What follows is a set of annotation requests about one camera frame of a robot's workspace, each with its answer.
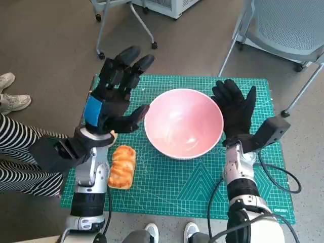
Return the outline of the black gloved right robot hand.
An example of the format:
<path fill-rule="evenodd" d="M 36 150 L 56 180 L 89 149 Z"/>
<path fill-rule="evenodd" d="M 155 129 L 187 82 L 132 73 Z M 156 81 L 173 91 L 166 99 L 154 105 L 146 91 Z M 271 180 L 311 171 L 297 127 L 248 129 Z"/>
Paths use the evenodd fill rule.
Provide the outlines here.
<path fill-rule="evenodd" d="M 251 137 L 250 128 L 256 105 L 256 87 L 252 86 L 247 96 L 244 97 L 237 84 L 227 79 L 216 81 L 212 91 L 211 98 L 222 112 L 226 139 Z"/>

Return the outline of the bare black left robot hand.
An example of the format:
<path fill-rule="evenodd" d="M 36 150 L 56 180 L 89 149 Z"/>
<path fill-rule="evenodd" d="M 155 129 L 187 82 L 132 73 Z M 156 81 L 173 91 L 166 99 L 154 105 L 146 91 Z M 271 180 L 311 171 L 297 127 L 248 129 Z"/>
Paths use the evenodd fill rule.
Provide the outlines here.
<path fill-rule="evenodd" d="M 131 46 L 115 56 L 106 58 L 99 73 L 99 82 L 91 91 L 84 109 L 86 129 L 93 134 L 131 133 L 139 128 L 149 110 L 141 105 L 125 116 L 130 105 L 131 91 L 137 87 L 142 75 L 154 62 L 148 54 L 138 61 L 138 46 Z"/>

